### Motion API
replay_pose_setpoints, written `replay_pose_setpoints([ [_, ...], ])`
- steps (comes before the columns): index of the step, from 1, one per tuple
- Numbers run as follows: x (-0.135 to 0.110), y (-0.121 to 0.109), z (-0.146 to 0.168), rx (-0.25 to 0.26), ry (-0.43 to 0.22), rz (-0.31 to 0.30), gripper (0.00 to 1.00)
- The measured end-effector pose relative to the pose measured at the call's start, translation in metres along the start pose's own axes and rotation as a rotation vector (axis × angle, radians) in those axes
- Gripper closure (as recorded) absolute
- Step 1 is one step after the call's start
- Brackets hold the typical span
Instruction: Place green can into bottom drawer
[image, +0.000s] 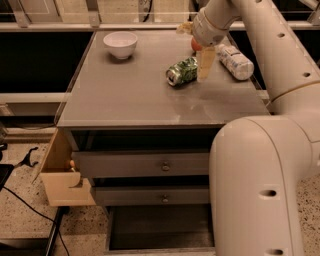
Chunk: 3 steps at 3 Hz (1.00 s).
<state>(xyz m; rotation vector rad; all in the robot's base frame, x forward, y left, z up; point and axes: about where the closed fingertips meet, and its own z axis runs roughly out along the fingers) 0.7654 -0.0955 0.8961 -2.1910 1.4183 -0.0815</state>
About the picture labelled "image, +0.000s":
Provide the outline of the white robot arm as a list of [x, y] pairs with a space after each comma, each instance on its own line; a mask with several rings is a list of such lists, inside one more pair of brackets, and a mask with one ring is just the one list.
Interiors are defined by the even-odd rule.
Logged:
[[270, 116], [226, 124], [210, 151], [217, 256], [304, 256], [298, 182], [319, 171], [320, 72], [272, 0], [209, 0], [180, 26], [203, 49], [241, 19], [270, 98]]

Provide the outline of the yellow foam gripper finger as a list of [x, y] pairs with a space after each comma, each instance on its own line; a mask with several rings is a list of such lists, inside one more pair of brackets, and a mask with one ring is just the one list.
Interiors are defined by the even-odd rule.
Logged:
[[182, 24], [180, 24], [177, 28], [176, 28], [176, 33], [177, 34], [192, 34], [192, 28], [193, 28], [193, 23], [188, 21], [188, 22], [184, 22]]
[[197, 81], [203, 82], [207, 79], [211, 66], [214, 62], [216, 50], [214, 47], [204, 47], [196, 53], [197, 59]]

